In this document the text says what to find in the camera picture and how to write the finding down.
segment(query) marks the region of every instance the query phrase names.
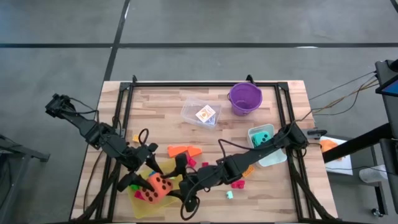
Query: yellow container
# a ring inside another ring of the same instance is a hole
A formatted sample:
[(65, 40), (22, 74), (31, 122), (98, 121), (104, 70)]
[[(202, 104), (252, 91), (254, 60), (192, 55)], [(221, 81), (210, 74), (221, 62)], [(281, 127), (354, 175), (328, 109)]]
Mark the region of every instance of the yellow container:
[[(174, 159), (169, 159), (167, 162), (163, 162), (159, 164), (159, 167), (162, 169), (162, 171), (167, 174), (169, 172), (172, 172), (175, 168), (175, 160)], [(146, 170), (143, 170), (141, 173), (142, 178), (146, 179), (148, 178), (149, 174), (152, 172), (152, 169), (148, 168)], [(173, 190), (178, 190), (180, 187), (178, 186), (178, 183), (182, 180), (182, 176), (178, 175), (174, 180), (171, 179), (171, 182), (173, 183)], [(175, 202), (176, 200), (179, 200), (176, 197), (171, 197), (171, 196), (166, 196), (163, 198), (163, 200), (157, 204), (150, 204), (144, 200), (141, 200), (139, 198), (136, 198), (134, 194), (136, 193), (136, 190), (133, 190), (132, 188), (128, 187), (127, 188), (127, 193), (129, 195), (131, 205), (132, 205), (132, 211), (134, 213), (134, 216), (136, 218), (142, 218), (147, 216), (150, 213), (154, 213), (158, 211), (158, 209), (168, 206), (171, 203)]]

